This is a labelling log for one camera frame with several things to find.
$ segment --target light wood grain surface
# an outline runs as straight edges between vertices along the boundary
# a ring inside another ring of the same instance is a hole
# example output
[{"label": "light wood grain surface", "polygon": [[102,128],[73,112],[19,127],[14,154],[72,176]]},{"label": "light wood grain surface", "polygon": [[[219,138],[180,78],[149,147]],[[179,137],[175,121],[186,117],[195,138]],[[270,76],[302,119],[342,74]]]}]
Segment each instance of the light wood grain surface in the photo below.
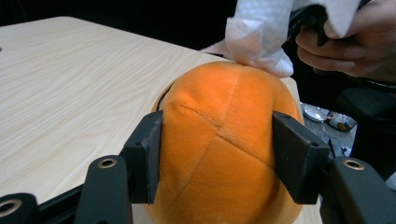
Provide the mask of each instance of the light wood grain surface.
[{"label": "light wood grain surface", "polygon": [[[118,155],[176,77],[223,60],[72,18],[0,27],[0,197],[39,203],[83,183],[89,164]],[[299,103],[294,80],[283,79]],[[134,204],[135,223],[150,223]],[[296,223],[319,223],[305,206]]]}]

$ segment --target paper towel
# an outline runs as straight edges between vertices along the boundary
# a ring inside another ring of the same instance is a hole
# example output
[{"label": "paper towel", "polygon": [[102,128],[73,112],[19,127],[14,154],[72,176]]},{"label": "paper towel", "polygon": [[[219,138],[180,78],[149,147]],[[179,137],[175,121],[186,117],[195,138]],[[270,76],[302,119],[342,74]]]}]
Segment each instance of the paper towel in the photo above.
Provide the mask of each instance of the paper towel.
[{"label": "paper towel", "polygon": [[347,33],[360,0],[238,0],[227,19],[224,40],[202,49],[237,63],[268,71],[277,77],[293,74],[290,58],[281,48],[287,40],[290,13],[310,5],[326,8],[328,23],[340,37]]}]

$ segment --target orange fabric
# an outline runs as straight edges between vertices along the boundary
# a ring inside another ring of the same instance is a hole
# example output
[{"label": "orange fabric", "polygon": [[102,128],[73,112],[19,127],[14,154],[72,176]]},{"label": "orange fabric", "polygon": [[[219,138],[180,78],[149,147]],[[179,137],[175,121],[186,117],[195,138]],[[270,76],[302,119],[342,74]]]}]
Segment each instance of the orange fabric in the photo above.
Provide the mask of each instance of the orange fabric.
[{"label": "orange fabric", "polygon": [[272,111],[301,121],[287,87],[262,70],[200,65],[166,94],[155,223],[292,223],[301,211],[274,171]]}]

